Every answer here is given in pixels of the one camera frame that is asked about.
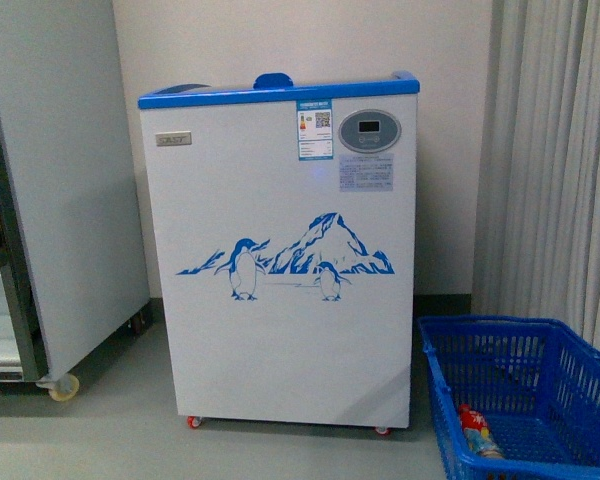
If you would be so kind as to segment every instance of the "gray floor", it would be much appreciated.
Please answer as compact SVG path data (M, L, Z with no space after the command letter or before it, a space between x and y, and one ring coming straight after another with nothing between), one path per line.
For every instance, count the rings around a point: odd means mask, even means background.
M228 420L191 430L176 413L164 322L121 331L73 370L82 385L68 403L0 384L0 480L444 479L420 351L414 338L412 426L389 437Z

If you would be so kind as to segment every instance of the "qr code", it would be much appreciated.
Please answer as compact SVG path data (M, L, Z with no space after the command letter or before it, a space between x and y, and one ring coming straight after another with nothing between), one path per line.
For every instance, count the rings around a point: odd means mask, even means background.
M316 128L331 126L331 112L316 112Z

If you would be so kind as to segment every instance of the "instruction label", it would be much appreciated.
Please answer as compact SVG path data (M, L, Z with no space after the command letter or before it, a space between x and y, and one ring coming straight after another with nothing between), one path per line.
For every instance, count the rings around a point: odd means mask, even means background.
M333 158L331 100L298 100L298 156L300 160Z
M393 191L393 153L340 155L340 191Z

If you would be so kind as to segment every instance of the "penguin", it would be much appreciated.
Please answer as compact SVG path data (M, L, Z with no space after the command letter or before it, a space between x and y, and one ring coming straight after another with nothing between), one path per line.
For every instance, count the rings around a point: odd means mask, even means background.
M236 243L231 258L220 265L214 275L224 270L229 271L229 282L233 292L231 296L235 300L257 300L254 296L256 290L257 272L264 269L253 257L252 252L259 250L259 245L250 238L243 238Z
M320 262L317 266L318 278L315 284L320 283L323 300L325 302L337 302L340 300L340 288L342 282L351 282L341 276L330 262Z

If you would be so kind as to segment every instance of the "freezer control panel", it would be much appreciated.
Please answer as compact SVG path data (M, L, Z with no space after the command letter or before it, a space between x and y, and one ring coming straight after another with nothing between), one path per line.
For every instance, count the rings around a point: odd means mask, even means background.
M375 153L396 143L400 132L400 122L389 112L359 110L340 124L340 141L354 152Z

